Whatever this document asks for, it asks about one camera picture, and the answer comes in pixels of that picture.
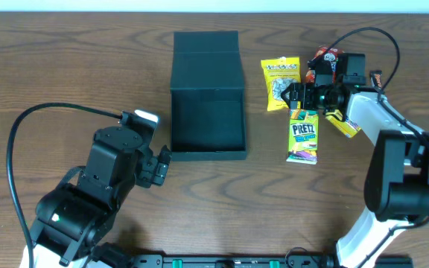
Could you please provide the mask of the black gift box with lid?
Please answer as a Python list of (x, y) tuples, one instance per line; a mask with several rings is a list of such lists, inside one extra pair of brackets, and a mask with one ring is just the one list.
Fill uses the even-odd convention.
[(175, 161), (247, 157), (244, 89), (237, 31), (174, 34), (170, 90)]

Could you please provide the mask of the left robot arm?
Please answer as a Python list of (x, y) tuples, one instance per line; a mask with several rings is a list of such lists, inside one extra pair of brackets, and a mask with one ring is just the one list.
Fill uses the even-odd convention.
[(37, 203), (24, 264), (70, 267), (112, 229), (134, 187), (163, 185), (171, 152), (163, 147), (153, 154), (155, 129), (133, 124), (95, 132), (86, 165), (74, 167)]

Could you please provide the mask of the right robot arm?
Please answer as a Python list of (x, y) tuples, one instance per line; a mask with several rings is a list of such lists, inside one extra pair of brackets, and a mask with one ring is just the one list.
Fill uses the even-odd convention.
[(380, 88), (292, 83), (281, 98), (290, 108), (340, 110), (375, 146), (363, 187), (366, 207), (324, 267), (373, 267), (399, 234), (429, 224), (429, 132), (403, 118)]

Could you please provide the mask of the green yellow Pretz box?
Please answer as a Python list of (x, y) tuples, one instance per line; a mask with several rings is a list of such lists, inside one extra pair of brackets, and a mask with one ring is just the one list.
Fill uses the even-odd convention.
[(290, 110), (287, 162), (310, 165), (317, 163), (318, 123), (316, 111)]

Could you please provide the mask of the red Hello Panda box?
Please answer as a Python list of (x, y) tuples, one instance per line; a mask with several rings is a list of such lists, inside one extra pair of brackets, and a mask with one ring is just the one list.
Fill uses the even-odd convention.
[(306, 83), (314, 83), (316, 86), (332, 84), (336, 80), (337, 61), (344, 50), (321, 46), (312, 59), (313, 63), (308, 63), (308, 72), (305, 75)]

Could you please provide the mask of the yellow Mentos candy tub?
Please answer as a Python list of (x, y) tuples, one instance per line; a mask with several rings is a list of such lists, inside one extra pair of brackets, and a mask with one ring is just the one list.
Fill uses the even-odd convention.
[(341, 133), (347, 138), (353, 138), (361, 131), (360, 126), (354, 121), (351, 121), (348, 117), (346, 117), (345, 121), (342, 121), (342, 117), (343, 114), (338, 109), (326, 115), (326, 119), (341, 131)]

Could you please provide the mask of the yellow Hacks candy bag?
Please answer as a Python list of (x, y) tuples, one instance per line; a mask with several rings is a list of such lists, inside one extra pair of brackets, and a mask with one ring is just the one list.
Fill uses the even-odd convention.
[(267, 111), (287, 108), (281, 93), (292, 83), (300, 83), (301, 65), (299, 57), (280, 57), (261, 61), (267, 87)]

